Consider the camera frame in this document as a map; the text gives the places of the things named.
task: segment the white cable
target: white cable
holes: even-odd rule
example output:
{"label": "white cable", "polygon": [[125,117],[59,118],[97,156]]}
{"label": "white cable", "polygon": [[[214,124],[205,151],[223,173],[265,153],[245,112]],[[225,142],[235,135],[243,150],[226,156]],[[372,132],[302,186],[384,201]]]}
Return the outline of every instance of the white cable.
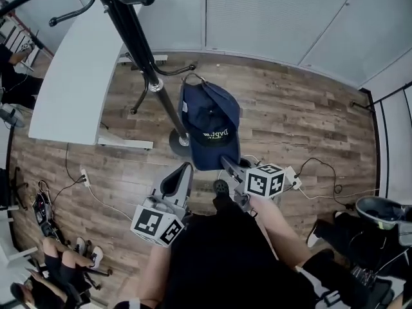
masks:
{"label": "white cable", "polygon": [[99,203],[101,203],[103,206],[109,207],[110,209],[113,209],[114,211],[117,211],[117,212],[123,214],[123,215],[124,215],[125,217],[127,217],[130,221],[132,221],[132,219],[131,219],[126,213],[124,213],[124,212],[122,212],[122,211],[120,211],[120,210],[118,210],[118,209],[116,209],[116,208],[114,208],[114,207],[112,207],[112,206],[110,206],[110,205],[106,205],[104,202],[102,202],[102,201],[100,201],[99,199],[97,199],[97,197],[95,196],[95,194],[93,193],[93,191],[91,190],[91,188],[90,188],[90,187],[88,187],[88,188],[89,188],[89,190],[90,190],[91,195],[94,197],[94,199],[96,199],[96,200],[97,200]]}
{"label": "white cable", "polygon": [[253,157],[253,158],[255,158],[256,163],[260,163],[260,160],[257,159],[257,158],[256,158],[254,155],[252,155],[252,154],[245,154],[244,157]]}
{"label": "white cable", "polygon": [[400,253],[399,255],[395,256],[391,261],[385,263],[384,265],[381,266],[381,268],[376,271],[376,274],[378,272],[380,272],[384,267],[386,267],[388,264],[390,264],[391,262],[393,262],[394,260],[396,260],[397,258],[399,258],[401,255],[405,254],[411,247],[408,247],[405,251],[403,251],[402,253]]}
{"label": "white cable", "polygon": [[28,78],[28,66],[26,66],[27,67],[27,73],[26,73],[26,78],[24,78],[24,80],[22,81],[22,82],[19,82],[17,85],[14,85],[13,87],[11,87],[9,90],[5,90],[5,93],[9,93],[9,92],[11,92],[12,91],[12,89],[14,89],[15,87],[17,87],[17,86],[20,86],[24,81],[26,81],[26,79]]}
{"label": "white cable", "polygon": [[316,197],[313,197],[313,198],[309,198],[303,191],[302,191],[302,189],[301,188],[299,188],[299,191],[301,191],[301,193],[303,194],[303,196],[305,196],[306,198],[308,198],[309,200],[312,200],[312,199],[316,199],[316,198],[346,198],[346,197],[350,197],[350,196],[355,196],[356,194],[361,194],[361,193],[364,193],[364,192],[369,192],[369,191],[376,191],[376,190],[379,190],[379,189],[370,189],[370,190],[365,190],[365,191],[361,191],[361,192],[355,192],[355,193],[353,193],[353,194],[346,194],[346,195],[344,195],[344,196],[334,196],[334,197],[332,197],[332,196],[316,196]]}

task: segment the electrical cable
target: electrical cable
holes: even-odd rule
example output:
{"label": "electrical cable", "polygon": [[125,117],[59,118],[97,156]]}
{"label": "electrical cable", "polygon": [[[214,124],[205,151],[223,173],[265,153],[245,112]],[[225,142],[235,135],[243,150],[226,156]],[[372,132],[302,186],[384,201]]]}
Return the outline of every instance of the electrical cable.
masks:
{"label": "electrical cable", "polygon": [[[320,159],[311,157],[311,158],[307,159],[307,161],[305,161],[305,162],[303,163],[303,165],[301,166],[301,170],[296,174],[296,176],[299,177],[299,176],[301,175],[302,170],[303,170],[303,167],[304,167],[310,160],[317,160],[317,161],[320,162],[322,165],[326,165],[326,166],[328,166],[328,167],[330,167],[330,168],[332,169],[332,171],[333,171],[333,192],[332,192],[333,195],[332,195],[332,199],[335,200],[338,204],[340,204],[340,205],[342,205],[342,206],[345,206],[346,209],[349,209],[349,210],[352,211],[352,210],[353,210],[353,205],[344,204],[344,203],[341,203],[340,201],[336,200],[335,194],[341,193],[342,190],[343,190],[343,186],[342,186],[341,184],[336,184],[336,171],[335,171],[335,169],[334,169],[331,165],[329,165],[328,163],[325,163],[325,162],[323,162],[323,161],[320,160]],[[307,195],[302,191],[301,188],[299,188],[299,190],[307,197]]]}
{"label": "electrical cable", "polygon": [[286,192],[286,191],[289,191],[291,188],[293,188],[294,187],[294,185],[292,184],[289,188],[287,188],[286,190],[283,190],[282,191],[282,193],[284,193],[284,192]]}
{"label": "electrical cable", "polygon": [[18,108],[17,106],[15,106],[15,108],[17,109],[17,110],[19,110],[20,112],[26,112],[26,113],[29,113],[29,114],[33,114],[32,112],[30,112],[30,111],[27,111],[27,110],[25,110],[25,109],[22,109],[22,108]]}
{"label": "electrical cable", "polygon": [[380,272],[384,267],[386,267],[388,264],[390,264],[391,262],[393,262],[394,260],[399,258],[401,255],[404,255],[411,247],[412,246],[408,247],[405,251],[403,251],[400,254],[398,254],[397,256],[395,256],[391,261],[388,261],[384,265],[382,265],[381,268],[378,271],[376,271],[376,274],[378,274],[378,272]]}
{"label": "electrical cable", "polygon": [[353,211],[354,208],[355,208],[355,204],[353,204],[353,203],[351,203],[351,204],[346,203],[346,204],[345,204],[345,203],[342,203],[342,202],[336,200],[336,198],[346,198],[346,197],[354,196],[355,194],[360,194],[360,193],[369,192],[369,191],[376,191],[376,189],[370,189],[370,190],[365,190],[365,191],[361,191],[361,192],[356,192],[356,193],[353,193],[353,194],[347,194],[347,195],[345,195],[345,196],[336,196],[336,194],[339,194],[339,193],[342,192],[343,186],[342,186],[341,184],[336,184],[336,179],[337,179],[337,177],[336,177],[336,171],[335,171],[335,169],[334,169],[330,164],[328,164],[328,163],[326,163],[326,162],[323,162],[322,160],[320,160],[320,159],[318,159],[318,158],[311,157],[311,158],[307,159],[307,161],[305,161],[305,162],[303,163],[303,165],[301,166],[301,170],[296,174],[296,176],[299,177],[299,176],[301,175],[302,170],[303,170],[303,167],[304,167],[310,160],[317,160],[317,161],[320,162],[322,165],[326,165],[326,166],[328,166],[328,167],[330,167],[330,168],[332,169],[332,171],[333,171],[333,192],[332,192],[332,196],[315,196],[315,197],[313,197],[313,198],[310,198],[310,197],[308,197],[308,196],[303,192],[303,190],[302,190],[301,188],[299,188],[299,190],[301,191],[301,193],[302,193],[307,199],[309,199],[309,200],[313,200],[313,199],[316,199],[316,198],[331,198],[331,199],[333,199],[334,201],[336,201],[338,204],[344,206],[346,209]]}
{"label": "electrical cable", "polygon": [[91,195],[94,197],[94,199],[96,199],[96,200],[97,200],[99,203],[101,203],[103,206],[109,207],[110,209],[113,209],[114,211],[117,211],[117,212],[123,214],[123,215],[124,215],[125,217],[127,217],[130,221],[132,221],[132,219],[131,219],[126,213],[124,213],[124,212],[122,212],[122,211],[120,211],[120,210],[118,210],[118,209],[116,209],[116,208],[114,208],[114,207],[112,207],[112,206],[110,206],[110,205],[107,205],[107,204],[105,204],[103,201],[100,201],[99,199],[97,199],[97,197],[95,196],[95,194],[93,193],[93,191],[91,190],[91,188],[90,188],[90,187],[88,187],[88,188],[89,188],[89,191],[90,191]]}
{"label": "electrical cable", "polygon": [[16,123],[17,123],[17,120],[15,121],[14,125],[10,125],[10,128],[9,128],[6,125],[6,121],[3,119],[3,124],[5,125],[5,128],[7,128],[8,130],[11,130],[11,128],[14,127],[16,125]]}
{"label": "electrical cable", "polygon": [[335,197],[332,197],[332,196],[316,196],[316,197],[313,197],[313,198],[308,197],[308,196],[302,191],[301,188],[299,188],[299,190],[301,191],[301,193],[303,193],[303,195],[304,195],[307,199],[312,200],[312,199],[316,199],[316,198],[331,198],[331,199],[333,199],[333,198],[347,198],[347,197],[350,197],[350,196],[355,196],[356,194],[361,194],[361,193],[365,193],[365,192],[369,192],[369,191],[376,191],[376,190],[379,190],[379,189],[363,190],[363,191],[355,192],[355,193],[353,193],[353,194],[345,194],[344,196],[335,196]]}
{"label": "electrical cable", "polygon": [[71,185],[69,185],[69,186],[64,187],[63,189],[61,189],[61,190],[57,193],[56,197],[55,197],[54,200],[51,202],[51,204],[54,204],[54,202],[56,201],[57,197],[59,196],[59,194],[60,194],[63,190],[69,189],[70,187],[73,187],[75,184],[83,183],[83,182],[84,182],[83,176],[81,176],[81,177],[80,177],[77,181],[75,181],[73,184],[71,184]]}
{"label": "electrical cable", "polygon": [[67,175],[70,177],[70,179],[71,179],[73,182],[76,182],[75,179],[71,177],[71,175],[70,175],[70,173],[69,173],[69,169],[67,168],[67,152],[68,152],[68,151],[69,151],[69,142],[67,142],[67,146],[66,146],[66,157],[64,158],[64,166],[66,167]]}

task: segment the hand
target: hand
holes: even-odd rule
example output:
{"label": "hand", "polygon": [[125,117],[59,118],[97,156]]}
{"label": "hand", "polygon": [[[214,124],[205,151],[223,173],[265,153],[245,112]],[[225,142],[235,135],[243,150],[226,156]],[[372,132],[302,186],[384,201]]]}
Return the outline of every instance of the hand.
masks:
{"label": "hand", "polygon": [[29,271],[30,275],[32,275],[32,277],[34,278],[34,280],[41,282],[44,277],[42,275],[40,275],[40,273],[38,273],[37,271],[34,271],[33,269],[27,269],[27,271]]}

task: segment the black shoe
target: black shoe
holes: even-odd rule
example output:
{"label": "black shoe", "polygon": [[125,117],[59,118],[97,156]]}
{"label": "black shoe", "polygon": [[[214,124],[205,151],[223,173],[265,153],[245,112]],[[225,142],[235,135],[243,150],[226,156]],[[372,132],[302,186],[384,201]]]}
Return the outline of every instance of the black shoe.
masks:
{"label": "black shoe", "polygon": [[216,197],[218,196],[228,196],[229,195],[229,185],[226,181],[223,180],[216,180],[213,182],[213,191],[216,193]]}

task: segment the white cabinet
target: white cabinet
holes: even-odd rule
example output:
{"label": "white cabinet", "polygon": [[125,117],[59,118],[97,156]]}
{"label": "white cabinet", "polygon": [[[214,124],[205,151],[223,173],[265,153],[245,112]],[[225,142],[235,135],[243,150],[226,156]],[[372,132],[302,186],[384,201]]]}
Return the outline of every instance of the white cabinet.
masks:
{"label": "white cabinet", "polygon": [[412,0],[348,0],[300,64],[362,86],[412,47]]}
{"label": "white cabinet", "polygon": [[208,50],[299,64],[346,0],[207,0]]}

